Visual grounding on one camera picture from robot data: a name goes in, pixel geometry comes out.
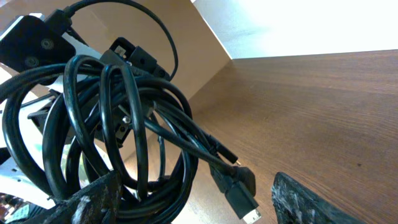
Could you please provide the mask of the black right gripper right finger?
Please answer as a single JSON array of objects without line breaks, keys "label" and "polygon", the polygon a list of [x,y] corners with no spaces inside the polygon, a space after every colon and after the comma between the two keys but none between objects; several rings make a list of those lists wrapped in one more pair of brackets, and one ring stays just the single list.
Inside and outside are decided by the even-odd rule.
[{"label": "black right gripper right finger", "polygon": [[279,223],[360,224],[284,172],[275,175],[272,203]]}]

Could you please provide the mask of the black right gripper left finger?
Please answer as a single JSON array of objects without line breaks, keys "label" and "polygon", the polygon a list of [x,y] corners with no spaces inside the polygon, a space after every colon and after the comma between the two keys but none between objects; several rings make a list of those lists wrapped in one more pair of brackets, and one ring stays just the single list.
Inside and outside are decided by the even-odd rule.
[{"label": "black right gripper left finger", "polygon": [[116,223],[121,194],[120,175],[116,171],[111,171],[73,194],[69,199],[24,223]]}]

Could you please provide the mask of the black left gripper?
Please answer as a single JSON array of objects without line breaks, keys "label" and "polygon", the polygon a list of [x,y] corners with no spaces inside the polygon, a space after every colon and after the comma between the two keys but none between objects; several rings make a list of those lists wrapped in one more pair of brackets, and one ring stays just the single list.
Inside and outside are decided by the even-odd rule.
[{"label": "black left gripper", "polygon": [[39,55],[42,64],[66,64],[63,73],[75,85],[64,84],[61,76],[44,81],[50,86],[54,100],[28,115],[40,132],[44,132],[52,106],[58,101],[63,109],[56,119],[75,116],[76,109],[72,107],[70,96],[75,90],[87,129],[107,146],[122,146],[129,134],[129,124],[122,122],[123,117],[130,116],[123,111],[128,106],[129,92],[137,92],[144,84],[157,85],[170,80],[170,75],[155,58],[122,37],[117,38],[104,54],[70,36],[43,39],[42,48]]}]

